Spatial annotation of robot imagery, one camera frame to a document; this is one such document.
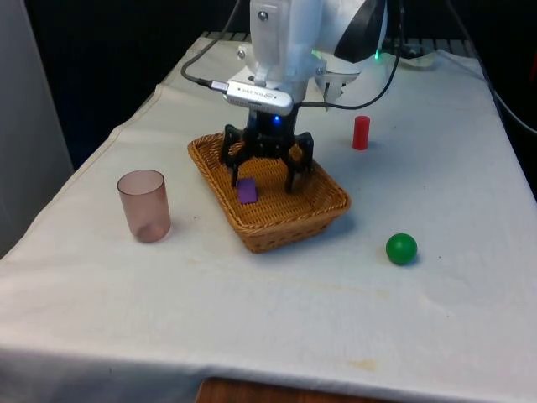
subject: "pink plastic cup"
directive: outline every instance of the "pink plastic cup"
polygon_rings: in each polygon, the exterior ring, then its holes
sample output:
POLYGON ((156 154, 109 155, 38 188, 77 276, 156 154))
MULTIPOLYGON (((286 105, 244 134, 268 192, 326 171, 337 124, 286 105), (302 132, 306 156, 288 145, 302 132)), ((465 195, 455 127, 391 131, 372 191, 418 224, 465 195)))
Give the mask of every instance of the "pink plastic cup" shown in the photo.
POLYGON ((135 170, 117 183, 128 227, 142 243, 157 242, 171 227, 164 177, 156 170, 135 170))

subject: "purple cube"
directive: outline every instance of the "purple cube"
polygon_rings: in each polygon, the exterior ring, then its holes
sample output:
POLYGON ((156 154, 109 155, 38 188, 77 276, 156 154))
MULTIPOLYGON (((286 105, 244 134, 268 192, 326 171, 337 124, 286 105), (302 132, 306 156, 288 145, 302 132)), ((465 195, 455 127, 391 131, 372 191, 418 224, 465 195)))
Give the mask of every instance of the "purple cube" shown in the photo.
POLYGON ((255 188, 255 180, 246 178, 237 181, 238 201, 241 204, 251 204, 258 201, 258 191, 255 188))

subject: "basket rim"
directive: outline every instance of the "basket rim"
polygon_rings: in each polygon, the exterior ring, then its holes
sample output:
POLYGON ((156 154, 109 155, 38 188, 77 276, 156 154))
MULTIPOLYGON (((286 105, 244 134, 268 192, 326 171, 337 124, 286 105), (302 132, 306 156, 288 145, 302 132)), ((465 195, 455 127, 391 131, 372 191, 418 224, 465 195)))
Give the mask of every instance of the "basket rim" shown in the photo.
POLYGON ((331 205, 322 210, 317 210, 314 212, 308 212, 300 216, 287 218, 285 220, 274 221, 267 224, 255 225, 255 224, 246 224, 242 219, 235 213, 235 210, 230 205, 227 200, 224 192, 218 185, 218 182, 214 180, 214 177, 211 175, 209 167, 206 164, 206 161, 203 159, 202 154, 199 151, 199 147, 202 144, 214 143, 223 138, 222 133, 208 134, 198 139, 191 141, 188 144, 188 153, 190 157, 194 160, 198 170, 205 177, 209 183, 210 188, 216 193, 217 200, 222 208, 225 210, 225 213, 228 219, 232 219, 236 225, 237 230, 248 230, 248 231, 261 231, 267 228, 276 230, 277 228, 285 227, 296 222, 302 222, 304 220, 309 220, 311 222, 312 218, 317 218, 320 220, 327 220, 335 217, 341 216, 344 212, 348 211, 351 207, 351 197, 346 191, 344 191, 327 173, 326 171, 316 162, 313 161, 315 172, 317 175, 321 175, 322 178, 328 181, 329 185, 339 194, 340 201, 337 204, 331 205))

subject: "black background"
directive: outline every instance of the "black background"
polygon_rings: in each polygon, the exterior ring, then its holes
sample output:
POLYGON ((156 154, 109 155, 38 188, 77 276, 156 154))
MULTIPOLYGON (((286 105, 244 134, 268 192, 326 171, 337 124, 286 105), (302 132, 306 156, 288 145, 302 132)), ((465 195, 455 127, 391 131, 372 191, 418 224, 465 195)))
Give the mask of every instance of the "black background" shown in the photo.
MULTIPOLYGON (((79 166, 151 94, 203 31, 220 30, 235 0, 27 0, 65 139, 79 166)), ((453 0, 497 91, 537 127, 535 0, 453 0)), ((397 2, 388 34, 397 34, 397 2)), ((405 0, 408 37, 462 39, 443 0, 405 0)), ((248 32, 244 1, 232 32, 248 32)), ((504 123, 534 194, 537 136, 504 123)))

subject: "table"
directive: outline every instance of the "table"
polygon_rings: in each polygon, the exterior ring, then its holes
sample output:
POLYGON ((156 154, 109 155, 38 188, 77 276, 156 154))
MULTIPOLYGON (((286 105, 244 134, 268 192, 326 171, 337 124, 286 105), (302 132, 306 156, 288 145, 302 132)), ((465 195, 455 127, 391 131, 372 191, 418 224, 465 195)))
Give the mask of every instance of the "table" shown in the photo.
POLYGON ((365 397, 333 395, 229 379, 208 379, 198 391, 196 403, 388 403, 365 397))
MULTIPOLYGON (((219 44, 194 74, 232 76, 236 46, 219 44)), ((372 62, 341 102, 374 97, 390 68, 372 62)), ((352 210, 317 238, 253 255, 186 153, 246 113, 178 71, 2 260, 0 400, 191 402, 213 376, 388 400, 537 400, 537 208, 484 82, 444 58, 402 68, 362 111, 365 153, 351 147, 355 115, 302 111, 297 130, 313 132, 352 210), (174 222, 152 245, 130 237, 116 190, 142 168, 164 173, 174 222), (383 252, 400 231, 420 246, 404 269, 383 252)))

